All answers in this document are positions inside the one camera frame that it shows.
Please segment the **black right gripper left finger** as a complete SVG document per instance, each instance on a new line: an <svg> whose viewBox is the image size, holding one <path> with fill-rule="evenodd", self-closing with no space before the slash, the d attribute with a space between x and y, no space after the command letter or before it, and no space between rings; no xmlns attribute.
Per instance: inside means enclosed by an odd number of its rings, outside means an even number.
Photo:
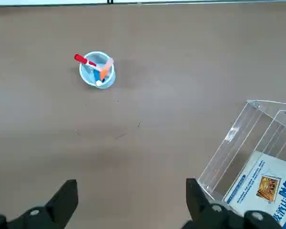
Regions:
<svg viewBox="0 0 286 229"><path fill-rule="evenodd" d="M33 207L11 221L0 215L0 229L63 229L77 206L77 181L69 179L44 206Z"/></svg>

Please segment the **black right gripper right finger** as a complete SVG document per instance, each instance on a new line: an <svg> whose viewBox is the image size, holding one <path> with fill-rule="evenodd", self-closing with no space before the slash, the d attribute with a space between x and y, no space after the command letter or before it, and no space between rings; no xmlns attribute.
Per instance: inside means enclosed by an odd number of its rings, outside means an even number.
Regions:
<svg viewBox="0 0 286 229"><path fill-rule="evenodd" d="M249 210L238 215L223 202L211 203L195 178L186 179L186 204L191 216L184 229L280 229L268 213Z"/></svg>

